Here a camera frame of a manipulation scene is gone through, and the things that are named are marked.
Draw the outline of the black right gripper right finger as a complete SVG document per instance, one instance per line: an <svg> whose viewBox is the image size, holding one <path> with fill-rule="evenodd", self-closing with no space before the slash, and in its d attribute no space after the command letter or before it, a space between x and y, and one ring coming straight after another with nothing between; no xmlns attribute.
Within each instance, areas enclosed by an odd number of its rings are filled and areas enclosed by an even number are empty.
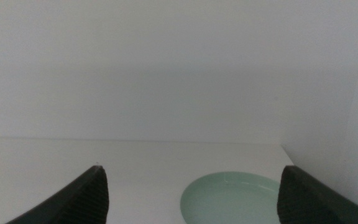
<svg viewBox="0 0 358 224"><path fill-rule="evenodd" d="M358 205L297 166L285 166L277 213L286 224L358 224Z"/></svg>

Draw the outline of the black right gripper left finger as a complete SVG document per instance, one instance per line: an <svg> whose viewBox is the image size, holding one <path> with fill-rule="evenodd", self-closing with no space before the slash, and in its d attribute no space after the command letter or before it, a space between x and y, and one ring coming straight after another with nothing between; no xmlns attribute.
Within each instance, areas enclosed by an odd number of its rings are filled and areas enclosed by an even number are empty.
<svg viewBox="0 0 358 224"><path fill-rule="evenodd" d="M8 224L105 224L108 210L106 172L102 166L93 166Z"/></svg>

